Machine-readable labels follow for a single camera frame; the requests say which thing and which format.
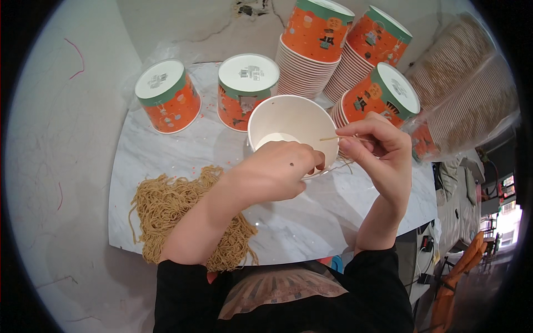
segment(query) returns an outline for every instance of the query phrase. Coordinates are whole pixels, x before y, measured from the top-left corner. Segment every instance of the fingernail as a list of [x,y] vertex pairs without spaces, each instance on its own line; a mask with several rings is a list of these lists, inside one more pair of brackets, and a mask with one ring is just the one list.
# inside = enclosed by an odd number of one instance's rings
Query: fingernail
[[338,146],[341,147],[341,149],[344,150],[344,151],[350,149],[351,145],[352,145],[352,143],[350,141],[348,141],[347,139],[341,139],[338,142]]

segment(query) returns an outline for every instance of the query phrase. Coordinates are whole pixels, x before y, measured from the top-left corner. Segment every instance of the green cup rim band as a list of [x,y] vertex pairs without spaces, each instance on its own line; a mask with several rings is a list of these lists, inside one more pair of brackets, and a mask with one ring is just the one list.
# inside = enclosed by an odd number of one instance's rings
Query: green cup rim band
[[159,94],[159,95],[157,95],[155,97],[151,97],[151,98],[140,98],[140,97],[137,97],[137,99],[145,107],[155,107],[155,106],[164,104],[164,103],[168,102],[169,100],[171,100],[172,98],[174,98],[176,93],[185,87],[185,85],[187,84],[187,80],[185,79],[186,76],[187,76],[187,70],[185,68],[183,68],[183,74],[181,75],[181,77],[167,91],[165,91],[165,92],[163,92],[163,93],[161,93],[161,94]]
[[296,1],[296,7],[300,8],[304,12],[311,11],[315,16],[320,17],[321,19],[328,20],[329,18],[338,18],[342,21],[343,26],[347,26],[348,22],[353,22],[354,15],[347,15],[343,13],[336,12],[332,9],[322,7],[314,2],[311,2],[309,0],[297,0]]
[[368,16],[372,21],[379,21],[385,25],[385,31],[388,31],[389,34],[394,36],[395,38],[402,41],[404,44],[409,44],[413,37],[400,29],[397,25],[395,25],[393,22],[389,21],[388,18],[381,15],[379,12],[377,12],[372,7],[369,7],[368,11],[365,13],[366,16]]
[[385,82],[379,75],[377,71],[377,66],[370,72],[370,81],[372,83],[379,84],[379,87],[381,88],[381,92],[382,92],[381,97],[379,99],[381,99],[383,103],[385,103],[385,105],[387,105],[387,102],[392,103],[399,112],[399,113],[395,113],[398,118],[402,120],[407,120],[417,115],[417,113],[413,113],[409,111],[406,107],[404,107],[400,103],[400,101],[398,101],[398,99],[396,99],[396,97],[394,97],[392,92],[387,88],[387,86],[385,85]]
[[276,83],[274,83],[270,87],[265,88],[263,90],[259,90],[259,91],[239,91],[239,90],[226,86],[219,79],[219,85],[226,91],[226,95],[230,98],[233,98],[234,100],[238,100],[239,96],[256,96],[258,100],[268,98],[271,96],[270,89],[272,89],[272,87],[274,87],[277,84],[278,82],[276,81]]

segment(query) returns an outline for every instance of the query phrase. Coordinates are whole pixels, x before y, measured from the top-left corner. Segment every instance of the black sleeve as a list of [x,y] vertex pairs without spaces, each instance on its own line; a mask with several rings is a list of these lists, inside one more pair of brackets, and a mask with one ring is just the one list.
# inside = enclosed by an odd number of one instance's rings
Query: black sleeve
[[346,265],[344,275],[353,285],[347,289],[368,306],[368,314],[381,323],[381,331],[412,333],[415,325],[409,295],[398,276],[396,247],[358,253]]
[[154,332],[213,330],[213,286],[206,274],[202,265],[159,263]]

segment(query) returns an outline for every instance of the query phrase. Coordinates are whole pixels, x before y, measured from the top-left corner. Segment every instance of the white paper bowl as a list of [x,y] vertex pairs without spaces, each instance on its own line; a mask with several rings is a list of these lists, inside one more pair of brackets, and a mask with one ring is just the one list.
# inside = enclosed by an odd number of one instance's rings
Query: white paper bowl
[[316,170],[303,179],[311,179],[326,173],[337,158],[338,139],[320,141],[334,137],[335,124],[328,113],[315,102],[300,96],[279,95],[261,102],[248,121],[248,143],[256,151],[269,134],[285,133],[300,143],[306,143],[326,156],[324,170]]

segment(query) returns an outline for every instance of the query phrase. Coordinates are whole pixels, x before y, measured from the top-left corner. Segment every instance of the forearm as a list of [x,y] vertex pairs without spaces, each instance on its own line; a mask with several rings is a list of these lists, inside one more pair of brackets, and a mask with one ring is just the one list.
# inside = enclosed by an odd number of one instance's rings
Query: forearm
[[160,262],[205,264],[231,219],[245,209],[226,179],[222,178],[174,227],[165,240]]
[[357,233],[354,255],[364,250],[386,250],[394,245],[405,210],[397,209],[379,195]]

